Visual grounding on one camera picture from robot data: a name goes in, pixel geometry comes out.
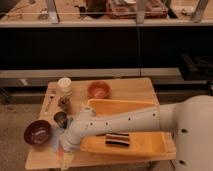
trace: orange bowl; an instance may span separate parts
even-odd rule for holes
[[[104,81],[94,81],[88,87],[89,98],[104,99],[109,97],[110,87]]]
[[[30,145],[44,144],[52,135],[51,125],[45,120],[32,122],[24,132],[24,140]]]

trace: orange plastic tray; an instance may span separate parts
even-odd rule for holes
[[[90,99],[88,105],[97,115],[114,115],[130,110],[150,107],[155,104],[143,101],[120,101]],[[162,132],[132,132],[129,147],[112,147],[105,144],[105,136],[89,136],[83,139],[82,151],[126,156],[162,156],[166,153],[165,137]]]

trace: white cup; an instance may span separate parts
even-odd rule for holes
[[[71,79],[68,77],[63,77],[58,80],[58,86],[61,90],[62,93],[65,95],[69,95],[72,92],[72,87],[71,87]]]

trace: wooden tabletop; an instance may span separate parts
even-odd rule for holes
[[[112,79],[105,80],[111,87],[110,99],[117,100],[137,100],[148,101],[151,103],[157,103],[155,91],[152,83],[148,78],[138,79]],[[72,109],[70,115],[77,113],[82,103],[86,104],[88,100],[87,87],[91,81],[73,81],[72,82],[72,94],[70,95]],[[45,114],[45,108],[49,100],[50,92],[56,90],[56,96],[53,98],[49,113]],[[62,93],[57,87],[56,83],[50,83],[44,98],[44,102],[41,108],[39,119],[45,119],[52,125],[56,125],[53,121],[53,116],[56,112],[60,111],[57,107],[58,99],[62,96]],[[167,153],[165,156],[159,157],[127,157],[116,155],[104,155],[93,154],[89,152],[79,151],[75,155],[75,159],[70,164],[70,167],[80,166],[98,166],[98,165],[112,165],[112,164],[129,164],[139,163],[146,161],[158,161],[158,160],[170,160],[175,159],[176,148],[174,142],[169,133],[165,133]],[[53,152],[49,143],[40,147],[30,147],[27,157],[26,169],[47,169],[47,168],[60,168],[61,158]]]

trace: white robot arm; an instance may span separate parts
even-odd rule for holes
[[[61,136],[60,143],[65,151],[75,151],[85,136],[132,131],[173,131],[177,171],[213,170],[213,98],[210,96],[104,117],[96,117],[92,108],[85,107]]]

